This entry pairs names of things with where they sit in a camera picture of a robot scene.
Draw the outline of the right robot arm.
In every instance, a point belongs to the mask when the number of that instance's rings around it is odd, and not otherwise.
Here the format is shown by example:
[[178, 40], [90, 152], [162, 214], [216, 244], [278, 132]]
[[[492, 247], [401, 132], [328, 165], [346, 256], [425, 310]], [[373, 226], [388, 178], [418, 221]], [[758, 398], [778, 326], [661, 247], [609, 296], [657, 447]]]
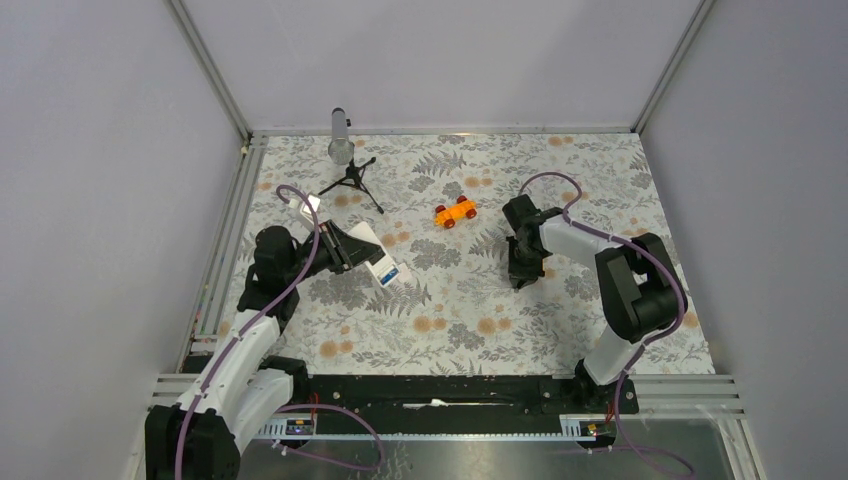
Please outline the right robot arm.
[[544, 260], [565, 256], [596, 276], [606, 319], [598, 345], [575, 368], [575, 402], [597, 412], [613, 398], [612, 383], [656, 332], [686, 313], [688, 301], [665, 245], [648, 233], [625, 239], [571, 219], [562, 209], [541, 210], [522, 194], [502, 208], [513, 231], [508, 278], [522, 289], [545, 275]]

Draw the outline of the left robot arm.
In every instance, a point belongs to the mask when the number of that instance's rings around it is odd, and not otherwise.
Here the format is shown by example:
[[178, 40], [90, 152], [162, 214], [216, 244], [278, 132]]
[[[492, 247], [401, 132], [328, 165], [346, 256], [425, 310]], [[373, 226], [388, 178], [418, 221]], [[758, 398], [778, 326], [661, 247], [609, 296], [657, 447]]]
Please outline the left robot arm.
[[177, 401], [156, 405], [147, 415], [147, 478], [236, 478], [244, 450], [277, 409], [296, 411], [309, 401], [304, 362], [263, 362], [297, 308], [298, 283], [360, 265], [381, 286], [398, 274], [366, 222], [348, 231], [322, 222], [302, 243], [283, 226], [261, 230], [229, 332]]

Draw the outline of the white remote control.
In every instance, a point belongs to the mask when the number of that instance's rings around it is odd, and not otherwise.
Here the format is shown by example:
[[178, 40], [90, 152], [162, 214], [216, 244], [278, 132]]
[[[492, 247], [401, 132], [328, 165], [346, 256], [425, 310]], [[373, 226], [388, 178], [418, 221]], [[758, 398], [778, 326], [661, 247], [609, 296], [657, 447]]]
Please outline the white remote control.
[[[408, 266], [405, 263], [398, 263], [394, 260], [383, 242], [367, 222], [359, 222], [349, 229], [347, 233], [354, 239], [365, 241], [366, 243], [378, 248], [378, 252], [371, 255], [369, 259], [365, 261], [365, 266], [374, 277], [378, 286], [386, 289], [392, 285], [407, 284], [412, 281], [412, 273]], [[383, 285], [381, 283], [381, 278], [392, 268], [398, 268], [399, 274], [390, 283]]]

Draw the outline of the blue AA battery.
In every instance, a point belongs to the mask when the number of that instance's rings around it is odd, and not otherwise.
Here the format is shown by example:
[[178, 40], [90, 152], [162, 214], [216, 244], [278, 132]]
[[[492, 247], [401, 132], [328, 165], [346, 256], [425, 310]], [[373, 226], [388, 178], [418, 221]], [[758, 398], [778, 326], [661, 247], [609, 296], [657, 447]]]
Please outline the blue AA battery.
[[399, 274], [399, 269], [398, 268], [392, 268], [381, 278], [381, 283], [383, 285], [390, 283], [398, 274]]

